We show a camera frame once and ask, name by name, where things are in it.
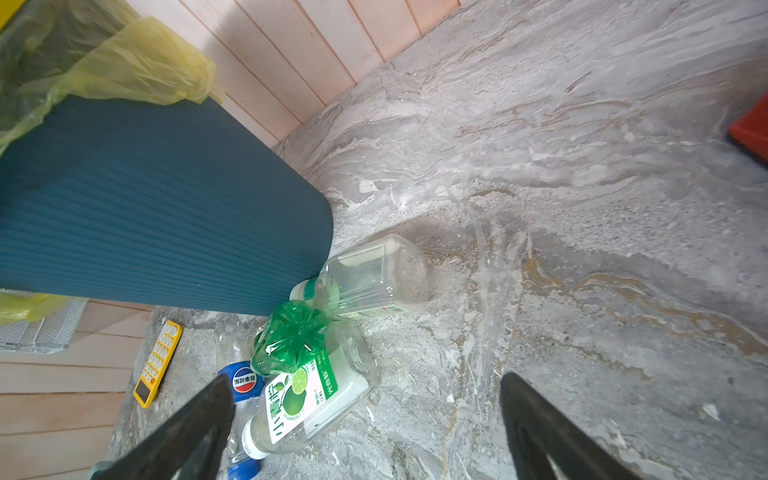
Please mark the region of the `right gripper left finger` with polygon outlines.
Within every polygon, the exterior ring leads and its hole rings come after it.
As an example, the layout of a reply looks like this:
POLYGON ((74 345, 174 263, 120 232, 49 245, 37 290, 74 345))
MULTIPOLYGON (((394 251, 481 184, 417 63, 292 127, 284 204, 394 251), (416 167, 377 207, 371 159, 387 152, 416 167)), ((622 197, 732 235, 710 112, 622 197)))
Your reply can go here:
POLYGON ((235 413, 226 376, 219 375, 154 433, 92 479, 215 479, 235 413))

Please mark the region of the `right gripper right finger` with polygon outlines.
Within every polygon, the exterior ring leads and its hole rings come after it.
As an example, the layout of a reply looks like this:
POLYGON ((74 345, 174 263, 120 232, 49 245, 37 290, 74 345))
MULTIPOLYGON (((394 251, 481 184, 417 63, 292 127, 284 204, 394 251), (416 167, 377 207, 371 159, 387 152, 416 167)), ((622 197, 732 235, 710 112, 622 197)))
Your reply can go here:
POLYGON ((514 372, 500 383, 500 407, 519 479, 635 479, 631 472, 514 372))

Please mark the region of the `blue label crushed bottle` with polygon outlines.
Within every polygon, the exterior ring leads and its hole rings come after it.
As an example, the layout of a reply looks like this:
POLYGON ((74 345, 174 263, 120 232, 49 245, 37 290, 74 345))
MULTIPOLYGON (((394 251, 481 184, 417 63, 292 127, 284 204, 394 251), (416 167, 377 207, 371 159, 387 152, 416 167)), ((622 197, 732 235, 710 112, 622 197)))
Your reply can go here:
POLYGON ((264 379, 251 369, 249 361, 231 363, 222 368, 219 374, 224 375, 228 381, 235 413, 217 478, 255 479, 259 473, 259 461, 245 452, 241 435, 245 424, 255 413, 264 388, 264 379))

